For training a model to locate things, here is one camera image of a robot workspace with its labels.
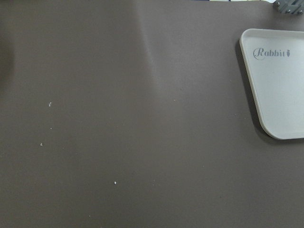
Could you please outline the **cream rabbit tray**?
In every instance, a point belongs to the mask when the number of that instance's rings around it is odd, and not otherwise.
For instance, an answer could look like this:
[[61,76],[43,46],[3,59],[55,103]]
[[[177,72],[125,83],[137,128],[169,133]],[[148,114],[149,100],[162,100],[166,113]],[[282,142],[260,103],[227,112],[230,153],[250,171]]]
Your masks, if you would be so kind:
[[258,119],[278,140],[304,136],[304,33],[251,28],[240,37]]

